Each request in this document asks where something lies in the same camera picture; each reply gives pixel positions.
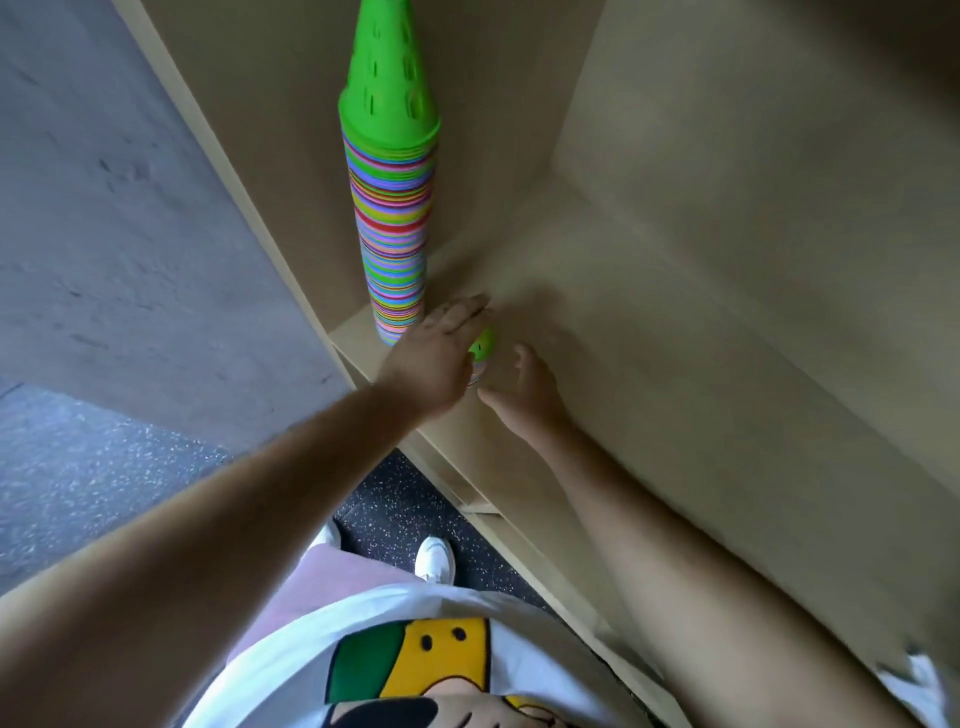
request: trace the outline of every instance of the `right hand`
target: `right hand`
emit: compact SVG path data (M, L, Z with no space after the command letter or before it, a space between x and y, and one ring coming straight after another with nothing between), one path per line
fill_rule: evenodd
M516 390L481 387L477 394L514 434L536 447L574 424L546 362L529 344L517 344L514 349L520 370Z

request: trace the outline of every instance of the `green plastic cup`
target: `green plastic cup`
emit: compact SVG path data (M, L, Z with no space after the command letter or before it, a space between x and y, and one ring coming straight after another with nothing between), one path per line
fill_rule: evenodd
M416 158L408 155L436 141L440 115L423 71L410 0L362 0L339 109L349 140L372 157Z

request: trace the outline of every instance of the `colorful cup stack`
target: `colorful cup stack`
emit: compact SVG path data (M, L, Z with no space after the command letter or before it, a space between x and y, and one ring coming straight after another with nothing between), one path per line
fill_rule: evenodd
M393 345L423 314L440 115L409 0L362 0L340 122L377 332Z
M344 142L373 318L393 344L423 313L435 145L394 160L363 149L346 129Z

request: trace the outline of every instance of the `black floor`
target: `black floor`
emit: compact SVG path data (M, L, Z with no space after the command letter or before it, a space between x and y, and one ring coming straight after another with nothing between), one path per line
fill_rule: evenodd
M229 460L218 448L0 378L0 594ZM457 585L540 597L398 451L337 511L344 547L413 570L426 536L457 554Z

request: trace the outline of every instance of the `yellow cartoon face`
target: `yellow cartoon face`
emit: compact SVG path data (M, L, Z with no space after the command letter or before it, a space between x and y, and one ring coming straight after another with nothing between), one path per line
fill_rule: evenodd
M418 619L406 625L403 644L380 697L423 695L457 678L485 692L489 682L490 639L487 621Z

